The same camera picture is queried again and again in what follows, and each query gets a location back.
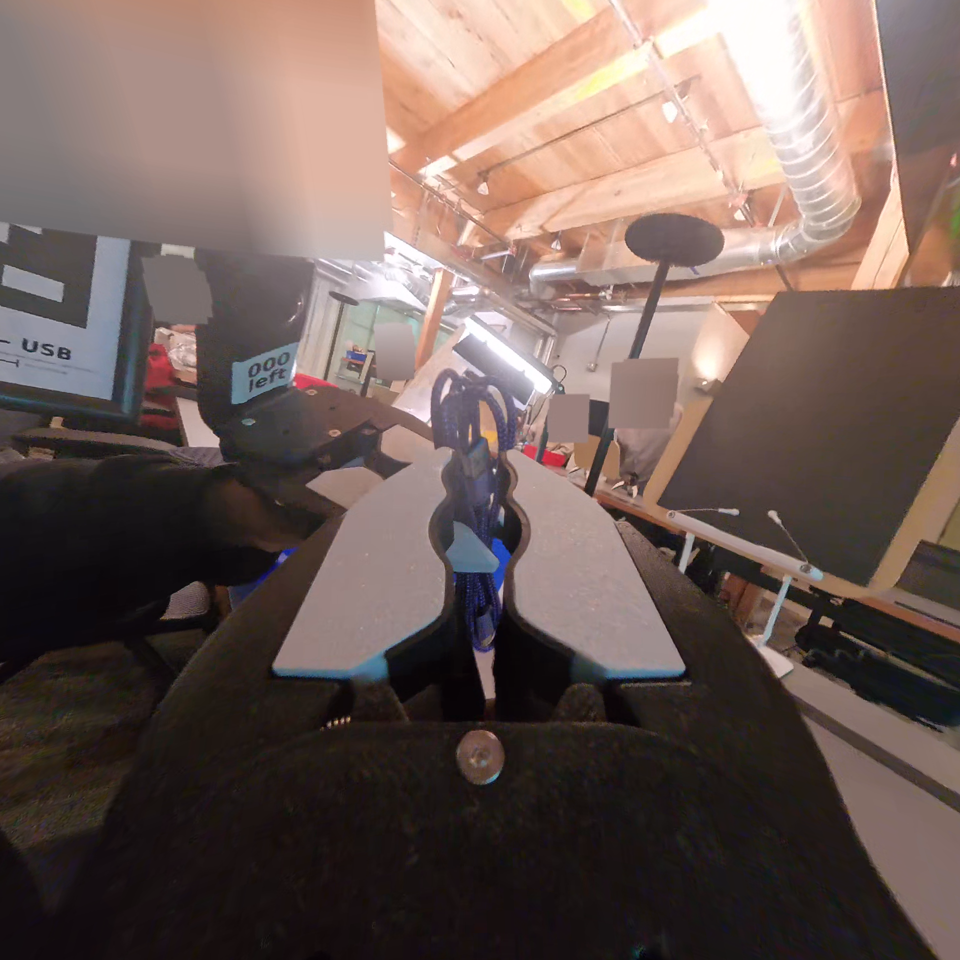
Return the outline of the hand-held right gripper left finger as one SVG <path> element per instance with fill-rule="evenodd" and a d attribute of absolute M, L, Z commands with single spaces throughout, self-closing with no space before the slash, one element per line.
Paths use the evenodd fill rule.
<path fill-rule="evenodd" d="M 448 570 L 429 535 L 451 450 L 374 486 L 342 517 L 272 663 L 283 678 L 383 682 L 387 655 L 437 622 Z"/>

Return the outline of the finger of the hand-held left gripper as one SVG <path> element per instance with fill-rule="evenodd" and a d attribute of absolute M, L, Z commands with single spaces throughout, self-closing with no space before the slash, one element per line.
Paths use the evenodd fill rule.
<path fill-rule="evenodd" d="M 454 572 L 496 572 L 499 560 L 474 530 L 460 522 L 452 522 L 452 541 L 448 547 L 448 563 Z"/>
<path fill-rule="evenodd" d="M 364 465 L 324 471 L 306 484 L 306 511 L 341 516 L 384 482 L 384 477 Z"/>

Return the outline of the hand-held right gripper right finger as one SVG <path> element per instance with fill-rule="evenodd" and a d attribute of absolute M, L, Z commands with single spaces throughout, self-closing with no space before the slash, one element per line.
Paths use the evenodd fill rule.
<path fill-rule="evenodd" d="M 511 600 L 567 660 L 573 682 L 674 681 L 687 668 L 613 519 L 578 487 L 511 450 L 521 517 Z"/>

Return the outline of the person's left forearm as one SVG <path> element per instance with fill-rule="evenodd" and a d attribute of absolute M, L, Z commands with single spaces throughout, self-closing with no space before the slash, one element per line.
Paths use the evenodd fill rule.
<path fill-rule="evenodd" d="M 255 581 L 342 509 L 254 488 L 231 464 L 2 453 L 2 665 L 101 642 L 194 582 Z"/>

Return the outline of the red bag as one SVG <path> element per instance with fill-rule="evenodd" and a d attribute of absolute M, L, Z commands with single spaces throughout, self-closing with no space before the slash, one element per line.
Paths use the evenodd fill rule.
<path fill-rule="evenodd" d="M 144 378 L 145 408 L 176 413 L 178 400 L 197 401 L 196 387 L 181 381 L 177 373 L 166 347 L 158 343 L 151 344 Z"/>

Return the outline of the white stand with swab sticks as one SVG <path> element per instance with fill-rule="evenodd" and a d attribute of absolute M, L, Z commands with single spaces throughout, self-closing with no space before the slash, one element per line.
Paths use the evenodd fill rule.
<path fill-rule="evenodd" d="M 764 630 L 762 633 L 748 635 L 747 639 L 755 651 L 761 654 L 774 676 L 782 680 L 794 670 L 795 664 L 786 655 L 772 649 L 769 642 L 773 636 L 780 612 L 786 603 L 789 588 L 799 580 L 810 583 L 821 582 L 824 578 L 824 572 L 803 553 L 775 510 L 768 510 L 766 516 L 781 533 L 786 534 L 790 545 L 794 547 L 795 556 L 788 555 L 781 550 L 762 546 L 747 538 L 745 534 L 735 534 L 722 530 L 716 525 L 716 521 L 706 521 L 702 518 L 702 515 L 707 514 L 735 519 L 740 516 L 740 510 L 731 507 L 666 510 L 667 520 L 678 527 L 684 535 L 683 546 L 678 559 L 678 571 L 681 573 L 687 572 L 694 543 L 701 540 L 752 560 L 762 567 L 772 568 L 779 574 L 780 585 L 775 594 L 774 604 L 767 616 Z"/>

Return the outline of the studio light panel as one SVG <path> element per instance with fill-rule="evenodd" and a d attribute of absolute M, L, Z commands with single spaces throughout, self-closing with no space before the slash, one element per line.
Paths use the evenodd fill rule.
<path fill-rule="evenodd" d="M 468 317 L 462 329 L 462 336 L 453 346 L 454 354 L 482 376 L 502 382 L 521 406 L 529 405 L 534 394 L 545 397 L 560 390 L 561 381 L 544 363 L 483 320 Z"/>

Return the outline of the black floor lamp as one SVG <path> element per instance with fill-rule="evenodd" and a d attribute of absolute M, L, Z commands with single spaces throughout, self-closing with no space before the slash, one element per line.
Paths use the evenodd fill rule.
<path fill-rule="evenodd" d="M 673 267 L 696 268 L 717 258 L 724 237 L 717 226 L 677 213 L 644 215 L 625 232 L 625 243 L 637 258 L 654 262 L 646 296 L 628 357 L 610 367 L 604 429 L 587 474 L 584 492 L 592 497 L 618 429 L 665 429 L 674 414 L 679 388 L 679 363 L 672 358 L 642 358 L 659 300 Z"/>

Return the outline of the black board with wooden frame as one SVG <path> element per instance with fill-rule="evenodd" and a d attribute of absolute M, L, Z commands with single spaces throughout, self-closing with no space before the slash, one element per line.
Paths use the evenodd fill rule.
<path fill-rule="evenodd" d="M 957 148 L 959 3 L 876 1 L 874 6 L 897 154 Z"/>
<path fill-rule="evenodd" d="M 958 418 L 957 287 L 778 294 L 643 498 L 832 594 L 881 594 L 958 503 Z"/>

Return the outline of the silver ventilation duct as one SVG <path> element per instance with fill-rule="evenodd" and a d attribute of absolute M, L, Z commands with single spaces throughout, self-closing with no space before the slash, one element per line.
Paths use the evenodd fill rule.
<path fill-rule="evenodd" d="M 694 266 L 671 260 L 669 282 L 800 261 L 840 240 L 861 198 L 808 2 L 709 2 L 797 209 L 791 222 L 721 231 L 722 248 Z"/>

